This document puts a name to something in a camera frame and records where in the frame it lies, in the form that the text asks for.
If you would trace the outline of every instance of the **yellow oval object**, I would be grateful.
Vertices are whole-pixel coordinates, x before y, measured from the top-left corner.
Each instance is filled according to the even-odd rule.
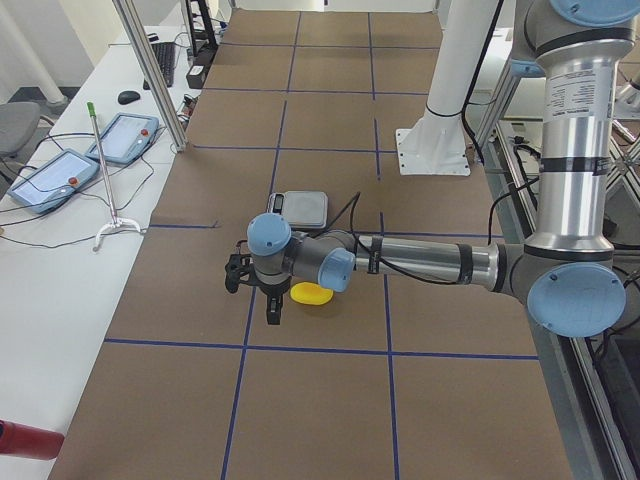
[[[289,295],[294,302],[304,305],[324,305],[333,298],[333,290],[322,288],[317,283],[302,282],[291,287]]]

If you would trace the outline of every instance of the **black keyboard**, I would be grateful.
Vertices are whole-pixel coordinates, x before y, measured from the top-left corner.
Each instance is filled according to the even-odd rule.
[[[175,67],[175,59],[176,59],[176,44],[173,42],[159,42],[152,43],[151,48],[153,49],[153,53],[156,55],[156,59],[158,60],[158,66],[160,67],[160,71],[162,72],[162,76],[164,77],[164,82],[167,87],[173,85],[173,69]],[[149,84],[147,81],[144,81],[142,88],[145,90],[149,90]]]

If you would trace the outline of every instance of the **gray chair seat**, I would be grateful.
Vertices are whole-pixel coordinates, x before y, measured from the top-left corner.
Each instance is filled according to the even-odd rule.
[[[24,147],[40,120],[40,107],[33,102],[0,105],[0,157],[13,156]]]

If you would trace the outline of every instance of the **black mouse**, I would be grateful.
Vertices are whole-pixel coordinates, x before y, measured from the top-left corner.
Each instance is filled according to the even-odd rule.
[[[120,105],[127,105],[136,100],[140,100],[140,94],[135,90],[125,90],[118,95],[118,103]]]

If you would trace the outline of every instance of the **red cylinder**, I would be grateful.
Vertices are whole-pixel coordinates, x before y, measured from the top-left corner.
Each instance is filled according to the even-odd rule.
[[[64,435],[0,420],[0,454],[51,460],[62,447]]]

